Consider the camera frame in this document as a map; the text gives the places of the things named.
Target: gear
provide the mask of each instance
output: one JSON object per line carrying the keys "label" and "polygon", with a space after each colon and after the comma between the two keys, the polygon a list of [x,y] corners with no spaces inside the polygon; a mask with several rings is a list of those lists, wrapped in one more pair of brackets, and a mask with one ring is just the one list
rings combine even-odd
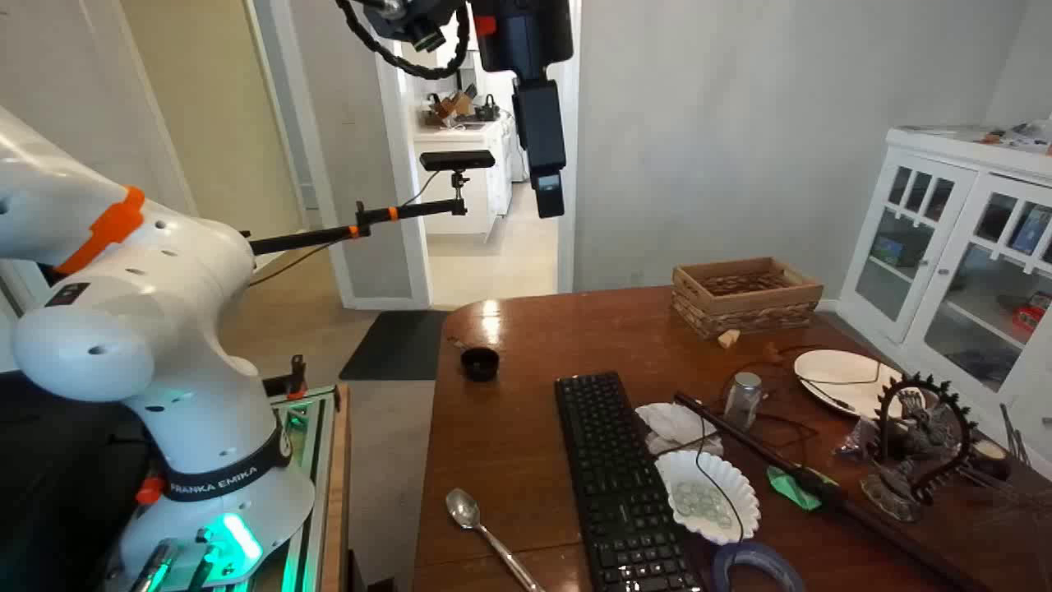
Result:
{"label": "gear", "polygon": [[878,442],[869,447],[878,471],[860,492],[885,512],[918,521],[921,505],[930,505],[930,492],[962,464],[977,438],[967,416],[949,383],[921,376],[889,383],[878,404]]}

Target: wooden box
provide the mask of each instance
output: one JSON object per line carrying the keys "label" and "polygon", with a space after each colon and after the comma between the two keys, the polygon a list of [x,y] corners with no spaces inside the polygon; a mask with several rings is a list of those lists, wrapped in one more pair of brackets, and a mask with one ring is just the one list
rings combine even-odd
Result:
{"label": "wooden box", "polygon": [[740,329],[743,337],[808,327],[821,283],[790,269],[782,259],[726,259],[675,268],[671,307],[702,337]]}

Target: spoon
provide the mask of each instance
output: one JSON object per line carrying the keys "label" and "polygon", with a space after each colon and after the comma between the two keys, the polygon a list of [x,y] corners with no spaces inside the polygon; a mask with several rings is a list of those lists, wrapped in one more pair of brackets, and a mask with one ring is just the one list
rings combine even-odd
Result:
{"label": "spoon", "polygon": [[519,561],[484,526],[484,509],[466,492],[449,492],[446,493],[446,509],[455,521],[460,530],[476,530],[485,538],[492,552],[502,561],[502,565],[519,580],[522,589],[542,592],[533,576],[519,565]]}

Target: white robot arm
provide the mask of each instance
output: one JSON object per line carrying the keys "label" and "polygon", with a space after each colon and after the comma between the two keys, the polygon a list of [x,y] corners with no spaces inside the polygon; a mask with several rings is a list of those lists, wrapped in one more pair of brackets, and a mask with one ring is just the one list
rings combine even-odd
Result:
{"label": "white robot arm", "polygon": [[134,580],[161,540],[195,540],[223,518],[251,549],[212,584],[247,580],[313,509],[287,464],[257,368],[217,341],[217,315],[253,269],[251,245],[82,167],[0,110],[0,258],[61,272],[13,329],[19,368],[53,395],[121,403],[152,432],[167,492],[121,538]]}

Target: glass cabinet door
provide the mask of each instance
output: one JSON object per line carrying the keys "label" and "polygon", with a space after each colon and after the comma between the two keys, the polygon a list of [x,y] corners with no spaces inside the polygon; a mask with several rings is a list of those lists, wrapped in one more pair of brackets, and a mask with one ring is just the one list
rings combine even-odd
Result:
{"label": "glass cabinet door", "polygon": [[901,341],[930,276],[948,228],[957,220],[967,189],[962,173],[934,160],[885,164],[885,203],[854,293],[885,319],[887,340]]}
{"label": "glass cabinet door", "polygon": [[998,393],[1052,299],[1052,192],[992,180],[923,341]]}

